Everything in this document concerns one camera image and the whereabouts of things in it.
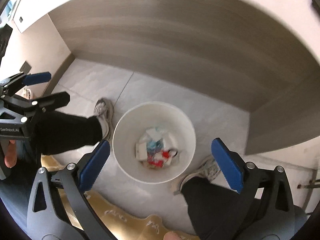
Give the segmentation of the person's left hand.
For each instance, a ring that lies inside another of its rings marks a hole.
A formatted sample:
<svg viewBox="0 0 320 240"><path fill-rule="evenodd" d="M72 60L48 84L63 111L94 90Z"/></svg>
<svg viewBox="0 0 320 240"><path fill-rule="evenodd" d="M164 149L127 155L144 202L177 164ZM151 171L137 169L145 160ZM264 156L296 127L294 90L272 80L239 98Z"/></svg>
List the person's left hand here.
<svg viewBox="0 0 320 240"><path fill-rule="evenodd" d="M9 140L8 148L4 155L4 163L8 168L14 167L17 163L17 150L15 140Z"/></svg>

